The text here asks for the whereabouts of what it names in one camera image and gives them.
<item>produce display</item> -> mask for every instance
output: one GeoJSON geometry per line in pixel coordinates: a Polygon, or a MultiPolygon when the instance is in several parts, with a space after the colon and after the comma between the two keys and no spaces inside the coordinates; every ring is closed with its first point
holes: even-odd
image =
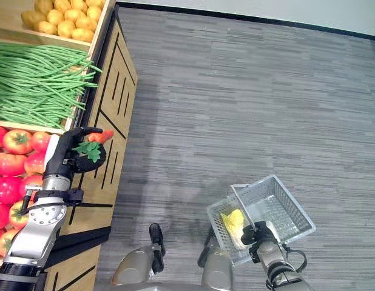
{"type": "Polygon", "coordinates": [[[37,32],[92,42],[105,0],[35,0],[21,13],[24,25],[37,32]]]}
{"type": "MultiPolygon", "coordinates": [[[[86,52],[54,45],[0,42],[0,120],[63,129],[63,120],[74,118],[75,108],[84,110],[77,98],[85,88],[97,87],[90,80],[101,70],[87,57],[86,52]]],[[[12,134],[30,139],[23,132],[12,134]]],[[[9,153],[31,149],[24,143],[13,146],[9,153]]]]}
{"type": "Polygon", "coordinates": [[[42,185],[44,156],[50,135],[0,127],[0,255],[28,221],[20,215],[26,185],[42,185]]]}

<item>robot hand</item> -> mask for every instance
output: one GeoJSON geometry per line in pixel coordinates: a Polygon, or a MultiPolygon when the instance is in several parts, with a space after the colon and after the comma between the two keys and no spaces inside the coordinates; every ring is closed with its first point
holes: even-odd
{"type": "Polygon", "coordinates": [[[296,270],[283,256],[278,243],[278,235],[270,222],[256,222],[255,229],[243,229],[243,244],[253,244],[249,249],[252,261],[262,263],[267,276],[266,286],[272,291],[313,291],[310,285],[298,274],[306,267],[306,257],[302,268],[296,270]]]}

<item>black trim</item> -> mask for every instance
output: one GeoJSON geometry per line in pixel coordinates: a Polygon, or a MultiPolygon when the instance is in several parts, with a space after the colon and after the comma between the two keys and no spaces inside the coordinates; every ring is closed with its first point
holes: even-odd
{"type": "Polygon", "coordinates": [[[115,99],[115,92],[116,92],[117,83],[119,81],[119,76],[120,76],[120,72],[117,72],[115,87],[113,88],[112,100],[115,99]]]}
{"type": "Polygon", "coordinates": [[[88,273],[90,273],[95,268],[96,268],[96,266],[93,266],[93,267],[87,269],[84,273],[80,274],[80,276],[77,276],[76,278],[74,278],[73,280],[71,280],[69,283],[67,283],[64,287],[58,289],[57,291],[64,291],[64,290],[66,290],[67,288],[69,288],[71,285],[73,285],[74,283],[76,283],[82,277],[86,276],[88,273]]]}
{"type": "Polygon", "coordinates": [[[110,176],[110,183],[112,184],[113,181],[113,176],[115,175],[115,168],[116,168],[116,161],[117,161],[117,155],[119,152],[116,152],[116,157],[115,157],[115,163],[113,164],[113,170],[112,170],[112,175],[110,176]]]}
{"type": "Polygon", "coordinates": [[[109,208],[113,207],[113,204],[102,204],[102,203],[81,203],[77,207],[99,207],[99,208],[109,208]]]}
{"type": "Polygon", "coordinates": [[[120,54],[121,54],[121,57],[123,58],[123,61],[124,61],[125,65],[126,65],[126,67],[127,67],[128,74],[129,74],[129,76],[131,77],[131,80],[132,80],[133,84],[136,86],[136,83],[135,83],[135,81],[133,80],[133,77],[132,77],[131,71],[129,70],[129,67],[128,67],[128,65],[127,65],[126,59],[124,58],[123,52],[121,51],[121,48],[120,48],[119,44],[117,45],[117,48],[119,49],[120,54]]]}
{"type": "Polygon", "coordinates": [[[123,94],[124,94],[124,87],[126,86],[126,77],[124,77],[124,81],[123,81],[123,89],[121,90],[121,95],[120,95],[120,101],[119,101],[119,107],[117,109],[117,115],[119,115],[119,112],[120,112],[120,106],[121,106],[121,100],[123,99],[123,94]]]}
{"type": "Polygon", "coordinates": [[[47,259],[45,269],[57,265],[60,262],[63,262],[73,256],[77,256],[78,254],[85,252],[86,250],[89,250],[95,246],[98,246],[99,244],[107,241],[108,237],[109,235],[103,235],[72,246],[65,247],[63,249],[53,250],[50,253],[49,258],[47,259]]]}
{"type": "Polygon", "coordinates": [[[119,39],[119,35],[120,35],[120,33],[117,34],[116,40],[115,40],[115,44],[113,45],[113,52],[112,52],[112,56],[110,57],[110,62],[109,62],[109,66],[108,66],[107,76],[105,78],[103,92],[102,92],[101,97],[100,97],[100,103],[98,105],[98,110],[97,110],[97,113],[96,113],[96,119],[95,119],[95,125],[94,126],[96,126],[97,121],[98,121],[98,117],[100,115],[101,105],[103,104],[105,89],[107,89],[107,83],[108,83],[108,77],[109,77],[109,73],[110,73],[110,68],[111,68],[112,63],[113,63],[112,62],[113,61],[113,56],[115,55],[116,46],[117,46],[117,40],[119,39]]]}
{"type": "Polygon", "coordinates": [[[74,213],[76,212],[76,207],[113,207],[112,204],[98,204],[98,203],[81,203],[80,205],[74,205],[72,209],[72,214],[70,216],[69,225],[72,225],[74,219],[74,213]]]}
{"type": "Polygon", "coordinates": [[[129,91],[128,91],[128,95],[127,95],[126,108],[124,109],[124,117],[126,117],[126,113],[127,113],[128,99],[129,99],[129,91]]]}
{"type": "Polygon", "coordinates": [[[57,237],[53,250],[64,249],[75,244],[83,243],[84,241],[90,241],[99,236],[108,235],[110,233],[110,226],[105,226],[100,229],[87,230],[85,232],[77,232],[71,235],[61,235],[57,237]]]}
{"type": "Polygon", "coordinates": [[[70,219],[69,219],[69,225],[71,226],[73,223],[73,218],[74,218],[74,213],[76,211],[76,205],[73,206],[72,212],[70,214],[70,219]]]}
{"type": "Polygon", "coordinates": [[[286,20],[269,19],[269,18],[262,18],[262,17],[256,17],[256,16],[238,15],[238,14],[206,11],[206,10],[199,10],[199,9],[130,3],[130,2],[117,2],[117,5],[119,5],[120,7],[126,7],[126,8],[167,11],[167,12],[175,12],[175,13],[218,17],[218,18],[236,19],[236,20],[243,20],[243,21],[250,21],[250,22],[260,22],[260,23],[275,24],[275,25],[284,25],[284,26],[290,26],[290,27],[318,30],[320,32],[330,32],[330,33],[335,33],[338,35],[349,35],[349,36],[354,36],[357,38],[364,38],[364,39],[370,39],[372,41],[375,41],[374,35],[366,35],[364,33],[350,32],[348,30],[342,30],[342,29],[337,29],[337,28],[324,27],[324,26],[306,24],[306,23],[300,23],[300,22],[292,22],[292,21],[286,21],[286,20]]]}
{"type": "Polygon", "coordinates": [[[85,175],[85,173],[82,173],[82,174],[81,174],[81,177],[80,177],[80,179],[79,179],[79,183],[78,183],[78,188],[79,188],[79,189],[81,189],[81,186],[83,185],[84,175],[85,175]]]}
{"type": "MultiPolygon", "coordinates": [[[[92,59],[98,68],[102,68],[104,66],[105,58],[106,58],[108,47],[110,44],[110,41],[109,41],[110,36],[113,31],[113,23],[116,20],[116,15],[117,15],[117,12],[115,10],[111,11],[111,13],[107,15],[107,17],[109,18],[109,25],[106,25],[105,30],[103,30],[99,34],[99,38],[103,37],[103,41],[100,41],[99,45],[95,48],[95,51],[93,53],[94,58],[92,59]]],[[[100,82],[100,76],[101,76],[101,73],[96,72],[96,75],[93,78],[93,82],[98,84],[100,82]]],[[[93,103],[95,100],[97,90],[98,88],[89,88],[89,90],[86,89],[85,91],[85,95],[87,95],[85,98],[86,110],[85,111],[82,110],[82,117],[81,117],[81,122],[80,122],[81,126],[88,126],[90,114],[92,112],[92,107],[93,107],[93,103]]]]}
{"type": "Polygon", "coordinates": [[[53,291],[55,291],[55,288],[56,288],[56,282],[58,281],[58,272],[55,273],[55,276],[54,276],[54,284],[53,284],[53,291]]]}
{"type": "Polygon", "coordinates": [[[112,151],[112,146],[113,146],[113,140],[110,141],[110,147],[109,147],[109,152],[108,152],[107,164],[105,166],[103,183],[101,184],[101,190],[104,188],[104,183],[105,183],[105,178],[107,176],[107,170],[108,170],[108,166],[109,166],[109,158],[110,158],[110,153],[112,151]]]}
{"type": "Polygon", "coordinates": [[[103,116],[105,117],[106,120],[108,120],[109,123],[112,124],[112,126],[114,127],[114,129],[124,138],[126,139],[126,136],[120,131],[120,129],[118,129],[116,127],[116,125],[109,119],[109,117],[100,109],[100,112],[101,114],[103,114],[103,116]]]}
{"type": "Polygon", "coordinates": [[[96,179],[96,177],[97,177],[97,170],[98,170],[98,168],[95,170],[95,173],[93,174],[93,179],[96,179]]]}

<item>carrot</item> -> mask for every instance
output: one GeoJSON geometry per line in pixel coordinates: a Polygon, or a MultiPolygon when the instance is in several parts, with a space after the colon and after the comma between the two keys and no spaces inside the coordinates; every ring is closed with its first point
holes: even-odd
{"type": "Polygon", "coordinates": [[[104,144],[108,139],[113,137],[112,130],[104,130],[102,133],[91,133],[88,135],[88,141],[97,141],[100,144],[104,144]]]}

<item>potato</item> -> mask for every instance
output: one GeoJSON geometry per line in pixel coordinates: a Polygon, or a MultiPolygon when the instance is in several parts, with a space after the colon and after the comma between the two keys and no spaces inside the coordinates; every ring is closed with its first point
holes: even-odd
{"type": "Polygon", "coordinates": [[[46,20],[46,16],[44,16],[42,13],[34,11],[34,10],[28,10],[21,13],[21,18],[26,27],[29,29],[34,29],[34,26],[41,21],[46,20]]]}
{"type": "Polygon", "coordinates": [[[71,9],[72,6],[70,5],[69,0],[55,0],[54,8],[62,13],[65,13],[65,11],[71,9]]]}
{"type": "Polygon", "coordinates": [[[84,13],[86,13],[86,10],[88,10],[88,6],[83,0],[71,0],[70,4],[72,5],[73,9],[80,9],[84,13]]]}
{"type": "Polygon", "coordinates": [[[89,29],[76,28],[72,31],[72,38],[78,41],[92,42],[93,35],[89,29]]]}
{"type": "Polygon", "coordinates": [[[85,17],[85,18],[79,18],[76,21],[76,27],[77,28],[84,28],[84,29],[89,29],[90,31],[95,32],[96,27],[97,27],[97,22],[96,20],[85,17]]]}
{"type": "Polygon", "coordinates": [[[85,18],[86,15],[80,9],[68,9],[65,12],[65,20],[76,22],[79,18],[85,18]]]}
{"type": "Polygon", "coordinates": [[[96,7],[96,6],[90,6],[88,8],[88,10],[86,11],[86,15],[89,18],[92,18],[92,19],[98,21],[100,19],[100,15],[101,15],[101,9],[99,7],[96,7]]]}
{"type": "Polygon", "coordinates": [[[53,8],[52,0],[35,0],[34,4],[35,11],[47,15],[48,12],[53,8]]]}
{"type": "Polygon", "coordinates": [[[97,6],[100,9],[103,9],[104,7],[104,3],[102,2],[102,0],[86,0],[86,5],[88,5],[88,7],[97,6]]]}
{"type": "Polygon", "coordinates": [[[51,24],[58,25],[60,22],[63,22],[63,20],[64,14],[57,9],[52,9],[47,14],[47,21],[51,24]]]}
{"type": "Polygon", "coordinates": [[[50,35],[56,35],[56,26],[47,21],[41,21],[40,23],[36,24],[34,30],[37,32],[48,33],[50,35]]]}
{"type": "Polygon", "coordinates": [[[58,35],[64,38],[71,38],[72,31],[76,28],[73,21],[65,20],[58,24],[58,35]]]}

